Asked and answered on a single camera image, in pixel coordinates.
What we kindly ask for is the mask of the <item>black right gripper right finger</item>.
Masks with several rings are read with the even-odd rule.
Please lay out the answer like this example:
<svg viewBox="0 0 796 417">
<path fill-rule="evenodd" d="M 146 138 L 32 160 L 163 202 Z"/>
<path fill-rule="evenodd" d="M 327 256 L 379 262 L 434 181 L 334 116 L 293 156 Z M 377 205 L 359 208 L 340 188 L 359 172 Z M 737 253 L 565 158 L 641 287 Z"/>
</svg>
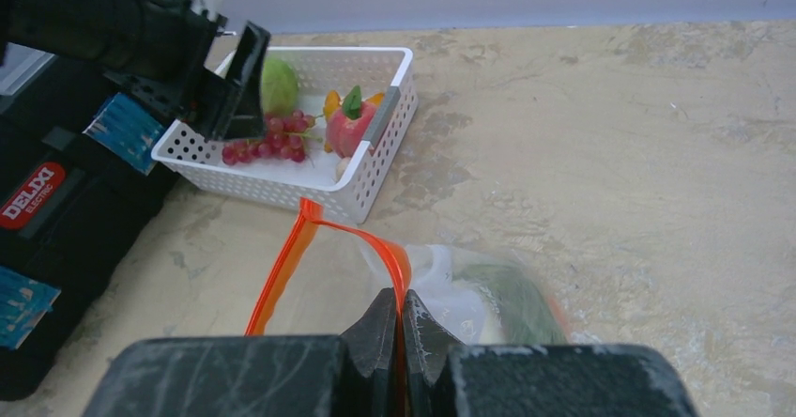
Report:
<svg viewBox="0 0 796 417">
<path fill-rule="evenodd" d="M 627 344 L 475 345 L 445 330 L 420 297 L 403 304 L 414 416 L 694 416 L 677 371 Z"/>
</svg>

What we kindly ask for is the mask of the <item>green cucumber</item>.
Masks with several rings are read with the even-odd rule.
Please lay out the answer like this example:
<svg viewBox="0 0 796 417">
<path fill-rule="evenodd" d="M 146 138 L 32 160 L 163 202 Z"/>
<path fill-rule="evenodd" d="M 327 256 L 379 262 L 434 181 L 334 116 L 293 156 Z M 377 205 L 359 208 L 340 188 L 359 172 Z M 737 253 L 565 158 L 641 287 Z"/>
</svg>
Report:
<svg viewBox="0 0 796 417">
<path fill-rule="evenodd" d="M 470 264 L 453 274 L 487 310 L 483 345 L 565 345 L 566 331 L 549 299 L 516 265 Z"/>
</svg>

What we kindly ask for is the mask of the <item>clear zip top bag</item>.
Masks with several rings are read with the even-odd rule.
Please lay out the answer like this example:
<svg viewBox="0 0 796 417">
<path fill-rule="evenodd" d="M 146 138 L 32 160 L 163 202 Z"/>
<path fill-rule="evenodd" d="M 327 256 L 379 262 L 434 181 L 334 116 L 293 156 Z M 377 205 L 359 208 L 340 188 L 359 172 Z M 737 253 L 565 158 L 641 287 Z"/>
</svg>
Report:
<svg viewBox="0 0 796 417">
<path fill-rule="evenodd" d="M 299 202 L 297 219 L 268 274 L 250 316 L 246 334 L 265 333 L 279 299 L 319 229 L 345 234 L 359 250 L 360 257 L 357 262 L 361 266 L 363 276 L 369 280 L 375 290 L 390 289 L 394 303 L 400 303 L 410 291 L 416 292 L 425 305 L 423 300 L 429 301 L 432 297 L 451 293 L 454 289 L 472 290 L 453 278 L 455 272 L 470 264 L 521 267 L 549 299 L 569 341 L 565 320 L 559 307 L 544 287 L 532 277 L 530 268 L 520 261 L 443 244 L 399 244 L 362 229 L 326 219 L 323 206 L 309 198 L 303 198 Z M 432 317 L 427 307 L 424 314 Z"/>
</svg>

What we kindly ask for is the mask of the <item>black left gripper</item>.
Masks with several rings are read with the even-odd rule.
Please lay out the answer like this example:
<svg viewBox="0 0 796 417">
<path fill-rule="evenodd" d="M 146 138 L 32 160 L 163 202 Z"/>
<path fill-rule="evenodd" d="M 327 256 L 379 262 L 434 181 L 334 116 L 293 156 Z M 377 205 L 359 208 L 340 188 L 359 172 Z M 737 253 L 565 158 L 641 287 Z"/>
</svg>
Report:
<svg viewBox="0 0 796 417">
<path fill-rule="evenodd" d="M 203 64 L 223 21 L 176 24 L 134 0 L 1 0 L 1 44 L 97 64 L 155 112 L 198 120 L 209 141 L 266 135 L 261 74 L 270 33 L 248 22 L 223 77 Z"/>
</svg>

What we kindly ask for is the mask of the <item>small red grape bunch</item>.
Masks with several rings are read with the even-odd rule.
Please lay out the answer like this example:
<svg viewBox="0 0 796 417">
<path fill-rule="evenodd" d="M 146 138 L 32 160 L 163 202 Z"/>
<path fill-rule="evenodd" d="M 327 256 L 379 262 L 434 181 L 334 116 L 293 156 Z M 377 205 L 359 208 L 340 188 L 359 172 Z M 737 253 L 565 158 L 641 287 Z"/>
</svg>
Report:
<svg viewBox="0 0 796 417">
<path fill-rule="evenodd" d="M 255 161 L 280 160 L 302 163 L 310 157 L 311 147 L 322 138 L 313 134 L 318 117 L 295 110 L 288 116 L 265 115 L 266 135 L 226 143 L 222 162 L 233 166 Z"/>
</svg>

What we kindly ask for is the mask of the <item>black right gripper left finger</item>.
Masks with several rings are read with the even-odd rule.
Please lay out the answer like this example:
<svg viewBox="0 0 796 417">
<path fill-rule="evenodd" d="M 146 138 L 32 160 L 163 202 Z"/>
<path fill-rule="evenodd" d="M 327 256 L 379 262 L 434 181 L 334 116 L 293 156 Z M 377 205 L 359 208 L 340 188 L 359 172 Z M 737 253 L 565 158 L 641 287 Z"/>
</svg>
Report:
<svg viewBox="0 0 796 417">
<path fill-rule="evenodd" d="M 342 334 L 148 339 L 111 362 L 86 416 L 392 416 L 397 311 L 382 289 Z"/>
</svg>

